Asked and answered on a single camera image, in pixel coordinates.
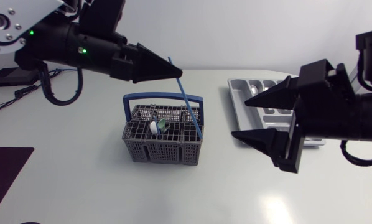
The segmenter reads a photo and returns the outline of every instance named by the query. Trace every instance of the white wall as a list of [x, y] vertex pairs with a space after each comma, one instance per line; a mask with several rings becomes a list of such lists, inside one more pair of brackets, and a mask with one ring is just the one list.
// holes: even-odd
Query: white wall
[[[372, 0], [127, 0], [117, 32], [182, 69], [298, 74], [327, 58], [356, 64], [355, 35], [372, 30]], [[16, 65], [0, 56], [0, 68]]]

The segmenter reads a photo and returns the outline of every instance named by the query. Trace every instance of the blue stick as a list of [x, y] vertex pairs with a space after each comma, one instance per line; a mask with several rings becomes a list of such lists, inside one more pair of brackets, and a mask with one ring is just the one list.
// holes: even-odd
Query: blue stick
[[156, 116], [153, 116], [153, 118], [154, 118], [154, 122], [156, 122], [156, 128], [157, 128], [158, 137], [160, 137], [161, 133], [160, 133], [160, 128], [159, 128], [159, 123], [157, 122]]
[[[168, 61], [169, 61], [169, 63], [171, 63], [171, 65], [173, 65], [171, 57], [168, 57]], [[185, 90], [184, 90], [184, 88], [182, 87], [182, 84], [180, 83], [179, 78], [176, 78], [176, 81], [178, 82], [178, 85], [179, 85], [180, 91], [182, 92], [182, 95], [184, 96], [184, 99], [185, 99], [185, 102], [186, 102], [186, 105], [187, 105], [187, 109], [188, 109], [188, 111], [190, 112], [190, 115], [192, 115], [193, 123], [194, 123], [194, 126], [196, 127], [196, 130], [197, 130], [198, 136], [199, 136], [200, 139], [202, 140], [202, 139], [203, 139], [203, 134], [201, 133], [201, 130], [200, 130], [200, 128], [198, 127], [198, 123], [197, 123], [196, 117], [194, 117], [194, 114], [193, 114], [193, 111], [192, 111], [192, 107], [190, 107], [190, 104], [188, 103], [188, 99], [187, 99], [187, 97], [186, 97]]]

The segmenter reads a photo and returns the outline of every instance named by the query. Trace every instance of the dish rack basket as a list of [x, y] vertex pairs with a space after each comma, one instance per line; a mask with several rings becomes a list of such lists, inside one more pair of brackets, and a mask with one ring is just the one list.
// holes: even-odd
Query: dish rack basket
[[[203, 133], [203, 98], [186, 95], [188, 100], [199, 104], [192, 112]], [[196, 166], [200, 155], [202, 139], [199, 138], [192, 116], [186, 106], [136, 105], [131, 111], [129, 100], [166, 98], [184, 100], [180, 93], [147, 92], [124, 95], [126, 124], [123, 141], [134, 162], [154, 162], [163, 164], [185, 164]], [[169, 129], [157, 136], [150, 131], [153, 116], [165, 119]]]

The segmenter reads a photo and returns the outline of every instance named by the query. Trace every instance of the white table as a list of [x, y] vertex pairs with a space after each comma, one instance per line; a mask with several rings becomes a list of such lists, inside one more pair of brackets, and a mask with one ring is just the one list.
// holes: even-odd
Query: white table
[[[179, 92], [175, 80], [134, 85], [85, 71], [83, 93], [70, 106], [50, 104], [41, 90], [27, 95], [0, 111], [0, 146], [35, 148], [0, 204], [0, 223], [372, 223], [372, 167], [347, 162], [340, 141], [304, 150], [299, 174], [290, 174], [231, 137], [237, 122], [227, 78], [286, 75], [184, 71], [185, 91], [204, 97], [196, 167], [134, 163], [121, 140], [123, 95]], [[55, 96], [70, 98], [75, 79], [74, 72], [55, 78]], [[0, 88], [0, 102], [18, 88]], [[372, 157], [372, 142], [348, 148]]]

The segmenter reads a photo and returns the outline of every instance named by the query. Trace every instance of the gray cutlery tray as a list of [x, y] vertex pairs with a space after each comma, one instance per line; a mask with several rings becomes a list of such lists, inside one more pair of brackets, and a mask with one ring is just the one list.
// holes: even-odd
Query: gray cutlery tray
[[[281, 81], [248, 78], [228, 79], [230, 95], [240, 131], [266, 128], [276, 128], [278, 131], [289, 130], [292, 110], [256, 108], [246, 106], [244, 103]], [[306, 138], [304, 142], [304, 146], [322, 146], [324, 144], [325, 140], [319, 138]]]

